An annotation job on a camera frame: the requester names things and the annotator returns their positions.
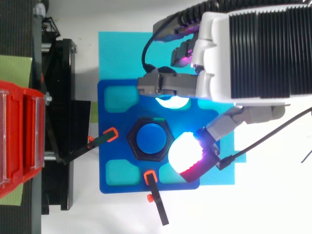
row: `clear plastic cover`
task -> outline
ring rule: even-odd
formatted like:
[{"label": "clear plastic cover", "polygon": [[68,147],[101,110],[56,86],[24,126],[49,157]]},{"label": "clear plastic cover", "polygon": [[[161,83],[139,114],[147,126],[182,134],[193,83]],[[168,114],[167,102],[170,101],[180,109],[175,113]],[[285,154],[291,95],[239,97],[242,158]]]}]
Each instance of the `clear plastic cover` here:
[{"label": "clear plastic cover", "polygon": [[6,90],[0,89],[0,185],[7,182],[6,173]]},{"label": "clear plastic cover", "polygon": [[36,97],[36,126],[35,126],[35,165],[34,169],[44,166],[45,143],[45,101]]}]

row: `screw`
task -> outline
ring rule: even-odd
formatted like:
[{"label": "screw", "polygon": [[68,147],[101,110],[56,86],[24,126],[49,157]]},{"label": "screw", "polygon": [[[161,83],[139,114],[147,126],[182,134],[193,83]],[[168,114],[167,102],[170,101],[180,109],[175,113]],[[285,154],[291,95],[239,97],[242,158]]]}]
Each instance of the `screw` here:
[{"label": "screw", "polygon": [[77,53],[77,46],[72,45],[72,53],[76,54]]},{"label": "screw", "polygon": [[37,3],[33,9],[34,15],[41,18],[45,17],[45,6],[43,3]]},{"label": "screw", "polygon": [[50,105],[50,102],[52,101],[52,97],[50,96],[49,92],[47,92],[44,96],[44,101],[45,101],[45,104],[48,106]]}]

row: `orange clip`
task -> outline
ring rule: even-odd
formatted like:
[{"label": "orange clip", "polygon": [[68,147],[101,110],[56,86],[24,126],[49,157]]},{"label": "orange clip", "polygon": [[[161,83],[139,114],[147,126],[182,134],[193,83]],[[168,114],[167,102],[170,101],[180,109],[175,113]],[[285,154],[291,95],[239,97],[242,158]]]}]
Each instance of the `orange clip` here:
[{"label": "orange clip", "polygon": [[148,194],[148,195],[147,195],[147,200],[148,200],[149,202],[153,202],[153,201],[154,201],[153,195]]},{"label": "orange clip", "polygon": [[154,172],[153,170],[149,170],[149,171],[147,171],[147,172],[144,173],[145,183],[146,183],[147,185],[150,185],[149,182],[148,182],[148,180],[147,180],[147,175],[149,175],[149,174],[153,174],[154,180],[155,180],[155,182],[157,183],[157,181],[158,181],[158,180],[157,180],[157,176],[156,176],[156,174],[155,174],[155,172]]},{"label": "orange clip", "polygon": [[113,140],[115,140],[117,137],[118,137],[118,131],[117,131],[117,129],[116,128],[110,128],[110,129],[107,129],[105,132],[103,132],[103,134],[106,134],[106,133],[108,133],[108,132],[110,132],[111,130],[113,130],[114,131],[114,133],[115,133],[115,136],[114,137],[112,137],[111,139],[109,139],[107,142],[111,142],[111,141],[113,141]]},{"label": "orange clip", "polygon": [[94,141],[94,138],[92,136],[88,136],[88,140],[89,140],[89,143]]}]

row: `white table surface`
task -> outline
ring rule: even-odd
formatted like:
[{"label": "white table surface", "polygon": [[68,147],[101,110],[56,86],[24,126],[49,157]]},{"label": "white table surface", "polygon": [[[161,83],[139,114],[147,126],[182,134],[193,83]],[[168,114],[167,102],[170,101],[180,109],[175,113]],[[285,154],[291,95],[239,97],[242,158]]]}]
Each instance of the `white table surface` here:
[{"label": "white table surface", "polygon": [[[78,46],[76,99],[97,101],[98,32],[144,31],[201,0],[50,0],[63,38]],[[235,132],[240,150],[312,105],[296,101],[281,120],[243,125]],[[97,133],[91,124],[90,132]],[[312,116],[306,115],[236,164],[236,184],[161,192],[170,224],[162,227],[148,193],[105,195],[99,190],[98,149],[74,166],[74,205],[50,206],[42,217],[43,234],[311,234]]]}]

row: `blue circular disc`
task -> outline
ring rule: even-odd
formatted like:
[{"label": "blue circular disc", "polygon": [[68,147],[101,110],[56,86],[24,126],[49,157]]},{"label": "blue circular disc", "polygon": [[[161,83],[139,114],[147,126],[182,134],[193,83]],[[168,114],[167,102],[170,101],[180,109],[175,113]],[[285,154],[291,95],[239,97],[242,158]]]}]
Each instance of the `blue circular disc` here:
[{"label": "blue circular disc", "polygon": [[141,151],[155,154],[161,151],[167,142],[165,130],[155,123],[145,124],[136,135],[136,142]]}]

